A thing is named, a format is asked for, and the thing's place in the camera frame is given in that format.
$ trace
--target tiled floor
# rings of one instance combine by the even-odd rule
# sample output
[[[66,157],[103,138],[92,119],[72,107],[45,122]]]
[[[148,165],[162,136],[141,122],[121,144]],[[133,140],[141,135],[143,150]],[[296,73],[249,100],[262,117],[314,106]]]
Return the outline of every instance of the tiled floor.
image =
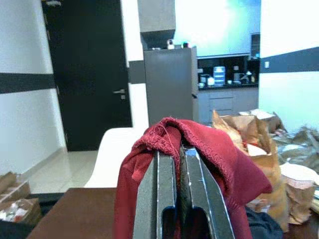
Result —
[[[90,179],[97,151],[61,152],[29,178],[32,193],[65,192],[83,187]]]

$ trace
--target white wall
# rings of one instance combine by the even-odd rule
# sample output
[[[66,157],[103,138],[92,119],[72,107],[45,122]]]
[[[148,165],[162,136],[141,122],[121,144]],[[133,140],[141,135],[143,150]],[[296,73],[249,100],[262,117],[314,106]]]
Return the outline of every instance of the white wall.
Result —
[[[260,0],[175,0],[175,11],[175,43],[196,45],[198,56],[249,53],[260,31]]]
[[[260,74],[259,108],[275,111],[288,131],[319,128],[318,89],[318,71]]]
[[[261,57],[319,46],[318,9],[318,0],[262,0]]]
[[[40,0],[2,0],[0,72],[52,74]],[[23,173],[65,146],[55,89],[0,94],[0,174]]]
[[[123,31],[127,67],[129,61],[141,61],[143,47],[140,35],[139,9],[137,0],[121,0]],[[146,85],[129,84],[132,124],[134,128],[145,130],[149,127]]]
[[[318,47],[318,7],[318,0],[262,0],[261,57]],[[288,131],[319,128],[318,71],[263,73],[259,84],[259,108],[275,111]]]

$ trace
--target item on refrigerator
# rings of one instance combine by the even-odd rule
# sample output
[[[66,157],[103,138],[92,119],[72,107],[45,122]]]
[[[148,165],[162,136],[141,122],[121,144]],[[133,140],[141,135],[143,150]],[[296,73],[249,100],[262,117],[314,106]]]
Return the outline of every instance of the item on refrigerator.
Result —
[[[226,78],[225,75],[226,75],[226,70],[224,66],[214,67],[213,77],[215,79],[216,86],[225,85],[225,78]]]
[[[215,85],[215,79],[213,78],[213,77],[208,77],[207,78],[207,85],[208,86],[213,86],[213,85]]]
[[[189,43],[188,42],[184,42],[183,43],[183,48],[189,48]]]
[[[168,50],[175,49],[174,42],[172,39],[167,40],[167,48],[168,48]]]

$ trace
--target red cloth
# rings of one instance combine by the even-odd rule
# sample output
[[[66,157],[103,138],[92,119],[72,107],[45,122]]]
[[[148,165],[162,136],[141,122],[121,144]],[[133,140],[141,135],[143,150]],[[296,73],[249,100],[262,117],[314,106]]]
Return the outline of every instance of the red cloth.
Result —
[[[182,137],[203,155],[206,166],[219,184],[235,237],[252,239],[244,206],[259,194],[270,193],[270,182],[223,131],[173,118],[163,118],[147,129],[121,165],[115,201],[115,239],[130,239],[133,236],[138,186],[155,150],[174,157],[179,180]]]

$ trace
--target refrigerator door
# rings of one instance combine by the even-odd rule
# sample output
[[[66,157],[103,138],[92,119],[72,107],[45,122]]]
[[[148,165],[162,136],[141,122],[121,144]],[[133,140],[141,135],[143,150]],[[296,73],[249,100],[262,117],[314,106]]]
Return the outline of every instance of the refrigerator door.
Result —
[[[184,48],[144,52],[150,125],[164,117],[193,119],[193,95],[197,95],[193,68],[197,69],[197,64],[192,51]]]

